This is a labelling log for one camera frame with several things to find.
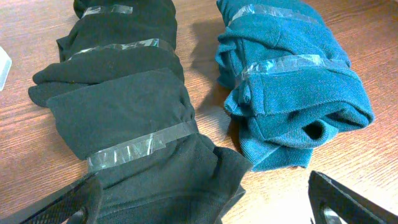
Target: blue cloth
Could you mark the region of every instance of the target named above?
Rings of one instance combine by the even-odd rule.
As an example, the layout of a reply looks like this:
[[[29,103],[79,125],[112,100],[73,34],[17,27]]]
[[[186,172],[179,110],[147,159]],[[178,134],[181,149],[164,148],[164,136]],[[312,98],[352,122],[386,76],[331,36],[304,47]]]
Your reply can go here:
[[[233,19],[242,7],[259,4],[272,10]],[[254,171],[306,167],[314,147],[374,120],[346,52],[312,7],[298,0],[219,0],[217,6],[226,26],[218,37],[218,81],[233,89],[224,106],[240,122],[239,141]],[[297,64],[288,72],[262,69],[242,76],[253,63],[276,68],[269,60],[289,55],[316,55],[344,66]]]

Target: transparent tape strip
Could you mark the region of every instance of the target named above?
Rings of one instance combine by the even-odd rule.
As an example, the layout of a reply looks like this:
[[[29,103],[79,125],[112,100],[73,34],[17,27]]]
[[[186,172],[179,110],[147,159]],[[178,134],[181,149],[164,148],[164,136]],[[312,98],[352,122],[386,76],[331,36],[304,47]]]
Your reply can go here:
[[[164,40],[158,39],[158,38],[153,38],[153,39],[148,39],[148,40],[140,40],[137,42],[133,42],[130,44],[109,44],[106,46],[97,46],[97,47],[92,47],[88,49],[81,50],[75,54],[73,54],[68,60],[71,60],[73,57],[76,57],[77,55],[92,52],[92,51],[100,51],[104,49],[114,49],[114,50],[131,50],[139,47],[158,47],[164,50],[169,51],[170,53],[174,54],[174,49],[173,47],[167,43]]]
[[[96,172],[151,155],[165,148],[168,142],[195,133],[198,133],[196,122],[189,121],[103,149],[87,158],[88,172]]]
[[[270,75],[282,72],[294,72],[307,67],[349,69],[343,60],[321,58],[319,55],[289,55],[280,58],[255,62],[243,69],[238,82],[253,75]]]
[[[84,18],[85,16],[92,15],[92,14],[105,14],[105,13],[121,13],[121,14],[132,14],[132,7],[130,6],[122,6],[115,4],[113,6],[93,6],[93,7],[88,7],[85,12],[83,13],[83,16],[81,18]]]
[[[251,15],[251,14],[259,14],[259,15],[269,15],[275,16],[279,18],[289,18],[289,19],[296,19],[304,22],[311,22],[314,24],[318,24],[318,21],[312,17],[304,16],[303,14],[293,12],[291,9],[284,9],[272,6],[266,6],[263,4],[250,4],[247,6],[243,6],[231,19],[229,24],[232,23],[235,19]]]

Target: black object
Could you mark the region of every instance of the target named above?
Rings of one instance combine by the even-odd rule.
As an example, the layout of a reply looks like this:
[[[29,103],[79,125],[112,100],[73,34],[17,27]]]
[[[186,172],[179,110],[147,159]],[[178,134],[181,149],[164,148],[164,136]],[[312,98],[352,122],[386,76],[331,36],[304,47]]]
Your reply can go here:
[[[308,194],[316,224],[398,223],[398,217],[321,172],[312,171]]]
[[[95,223],[102,201],[103,190],[95,175],[84,178],[39,200],[33,205],[0,220],[8,223]]]

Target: sunlit wooden surface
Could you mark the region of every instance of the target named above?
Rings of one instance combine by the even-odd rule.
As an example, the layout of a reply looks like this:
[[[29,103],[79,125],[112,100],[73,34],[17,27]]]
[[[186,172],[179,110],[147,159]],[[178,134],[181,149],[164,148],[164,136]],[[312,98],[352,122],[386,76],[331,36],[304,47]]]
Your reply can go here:
[[[176,54],[197,110],[200,131],[216,144],[238,147],[238,127],[222,109],[228,90],[216,83],[214,55],[224,25],[215,0],[175,0]],[[310,223],[308,177],[328,174],[398,213],[398,4],[386,0],[308,0],[348,52],[371,99],[376,122],[339,134],[315,150],[308,169],[248,173],[247,194],[225,223]],[[0,218],[79,179],[86,172],[55,130],[48,109],[27,94],[32,75],[58,62],[55,40],[78,20],[72,0],[0,1],[0,45],[12,67],[0,92]]]

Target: wooden surface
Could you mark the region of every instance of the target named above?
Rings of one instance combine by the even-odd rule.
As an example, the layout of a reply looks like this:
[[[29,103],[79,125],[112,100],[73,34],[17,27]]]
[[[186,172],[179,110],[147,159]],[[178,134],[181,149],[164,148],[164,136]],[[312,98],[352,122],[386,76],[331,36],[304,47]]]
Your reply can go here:
[[[308,0],[326,20],[362,78],[376,114],[370,127],[339,134],[319,147],[308,169],[250,172],[247,194],[225,223],[310,223],[308,177],[318,170],[398,213],[398,4],[383,0]],[[237,125],[222,109],[228,91],[217,85],[214,55],[224,31],[215,0],[175,0],[177,55],[197,110],[200,131],[237,147]],[[32,75],[58,62],[55,39],[77,21],[72,0],[0,2],[0,45],[12,58],[0,92],[0,218],[80,178],[79,161],[55,130],[48,109],[27,94]]]

